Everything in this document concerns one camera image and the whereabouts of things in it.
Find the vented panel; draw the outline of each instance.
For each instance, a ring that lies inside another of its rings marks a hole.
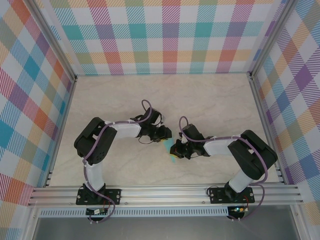
[[[207,207],[125,207],[116,208],[112,217],[205,217],[227,216],[226,206]],[[85,208],[43,208],[40,218],[87,217]]]

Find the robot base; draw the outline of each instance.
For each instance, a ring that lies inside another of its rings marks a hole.
[[[246,187],[236,200],[231,201],[226,195],[224,187],[210,187],[207,191],[211,204],[253,204],[255,202],[254,192],[251,187]]]
[[[112,199],[115,205],[120,204],[121,189],[106,189],[106,184],[98,191],[98,193]],[[85,184],[78,190],[76,205],[108,205],[109,201],[95,194]]]

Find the beige floor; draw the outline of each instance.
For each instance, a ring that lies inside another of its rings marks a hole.
[[[180,116],[206,136],[231,136],[246,129],[266,139],[245,74],[179,74],[80,77],[51,178],[51,186],[78,186],[83,165],[73,144],[94,117],[127,120],[143,114],[148,99],[178,136]],[[143,145],[136,138],[115,140],[103,161],[107,185],[226,183],[239,170],[232,156],[197,157],[172,162],[163,143]],[[269,182],[278,182],[275,168]]]

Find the marble surface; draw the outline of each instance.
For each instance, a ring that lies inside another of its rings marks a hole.
[[[245,74],[80,77],[50,185],[81,185],[82,159],[73,146],[77,136],[94,117],[113,122],[143,114],[142,99],[148,99],[165,116],[174,138],[179,133],[179,118],[185,115],[205,137],[251,129],[266,139]],[[163,143],[144,145],[136,138],[115,140],[103,160],[107,185],[226,183],[239,169],[230,155],[183,158],[173,163]],[[275,168],[268,172],[268,182],[278,182]]]

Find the purple cable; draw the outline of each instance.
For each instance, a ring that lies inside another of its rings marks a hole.
[[[152,110],[152,106],[151,106],[151,103],[150,103],[148,100],[143,99],[143,100],[141,101],[141,104],[142,104],[142,107],[143,107],[143,109],[144,109],[145,111],[147,111],[147,109],[146,109],[146,107],[144,106],[144,102],[146,102],[146,103],[149,105],[149,108],[150,108],[150,111],[149,111],[148,116],[147,116],[146,118],[144,118],[144,119],[142,119],[142,120],[139,120],[139,121],[115,121],[115,122],[110,122],[110,123],[106,124],[106,125],[101,129],[101,131],[100,131],[99,135],[97,136],[97,138],[96,138],[96,140],[95,140],[95,143],[93,144],[91,150],[88,152],[88,154],[87,154],[87,155],[83,158],[83,160],[82,160],[84,179],[85,179],[86,184],[87,184],[88,187],[90,188],[90,190],[91,190],[92,192],[94,192],[95,194],[99,195],[100,197],[108,200],[108,201],[111,202],[112,205],[113,205],[112,212],[111,212],[108,216],[106,216],[104,219],[102,219],[102,220],[100,220],[100,221],[93,221],[93,220],[91,219],[91,215],[90,215],[90,216],[89,216],[89,220],[91,221],[90,223],[96,223],[96,224],[98,224],[98,223],[102,223],[102,222],[106,221],[107,219],[109,219],[109,218],[111,217],[111,215],[114,214],[114,212],[115,212],[116,204],[115,204],[115,202],[114,202],[111,198],[109,198],[109,197],[107,197],[107,196],[105,196],[105,195],[102,195],[101,193],[97,192],[97,191],[91,186],[91,184],[89,183],[89,181],[88,181],[88,176],[87,176],[87,171],[86,171],[86,167],[87,167],[87,165],[88,165],[87,159],[88,159],[88,158],[91,156],[91,154],[94,152],[94,150],[95,150],[95,148],[96,148],[96,146],[97,146],[97,144],[98,144],[98,142],[99,142],[102,134],[104,133],[104,131],[105,131],[108,127],[110,127],[110,126],[112,126],[112,125],[116,125],[116,124],[140,124],[140,123],[148,120],[148,118],[150,118],[151,113],[152,113],[152,111],[151,111],[151,110]]]
[[[180,128],[180,132],[182,133],[182,135],[188,139],[189,141],[191,142],[195,142],[195,143],[203,143],[203,142],[212,142],[212,141],[218,141],[218,140],[228,140],[228,139],[237,139],[237,140],[240,140],[242,142],[244,142],[245,144],[248,145],[248,147],[250,147],[253,152],[257,155],[257,157],[259,158],[262,166],[263,166],[263,170],[264,170],[264,178],[261,180],[261,181],[257,181],[257,182],[254,182],[254,183],[251,183],[250,186],[259,186],[262,188],[262,197],[261,197],[261,200],[259,202],[259,204],[257,205],[257,207],[254,209],[253,212],[251,212],[249,215],[243,217],[242,219],[247,219],[249,216],[252,216],[256,211],[257,209],[261,206],[262,202],[264,201],[265,199],[265,188],[264,186],[260,185],[260,184],[263,184],[267,178],[268,178],[268,168],[267,168],[267,165],[265,164],[265,161],[263,160],[262,156],[260,155],[260,153],[255,149],[254,146],[252,146],[252,144],[250,142],[248,142],[248,140],[246,139],[243,139],[242,137],[239,137],[239,136],[222,136],[222,137],[214,137],[214,138],[210,138],[210,139],[204,139],[204,140],[195,140],[195,139],[192,139],[190,137],[188,137],[184,131],[182,130],[182,127],[181,127],[181,120],[182,119],[185,119],[186,121],[186,124],[189,125],[189,121],[187,119],[186,116],[182,116],[180,117],[179,119],[179,128]]]

